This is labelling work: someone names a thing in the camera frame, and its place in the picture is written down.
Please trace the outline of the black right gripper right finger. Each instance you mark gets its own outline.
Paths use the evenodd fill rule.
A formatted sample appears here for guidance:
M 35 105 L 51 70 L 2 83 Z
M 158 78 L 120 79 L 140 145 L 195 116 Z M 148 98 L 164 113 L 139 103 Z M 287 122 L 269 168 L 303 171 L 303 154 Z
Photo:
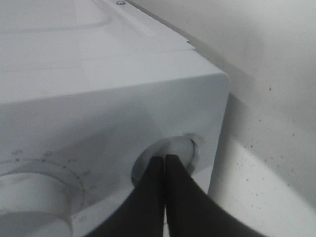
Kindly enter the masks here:
M 176 155 L 165 158 L 166 214 L 171 237 L 262 237 L 218 206 Z

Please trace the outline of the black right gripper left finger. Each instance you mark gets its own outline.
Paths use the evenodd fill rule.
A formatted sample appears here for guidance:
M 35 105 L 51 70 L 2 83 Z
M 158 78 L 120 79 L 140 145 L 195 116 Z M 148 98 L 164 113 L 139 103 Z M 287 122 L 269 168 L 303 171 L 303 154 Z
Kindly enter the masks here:
M 124 203 L 91 232 L 92 237 L 161 237 L 164 226 L 164 160 L 150 159 Z

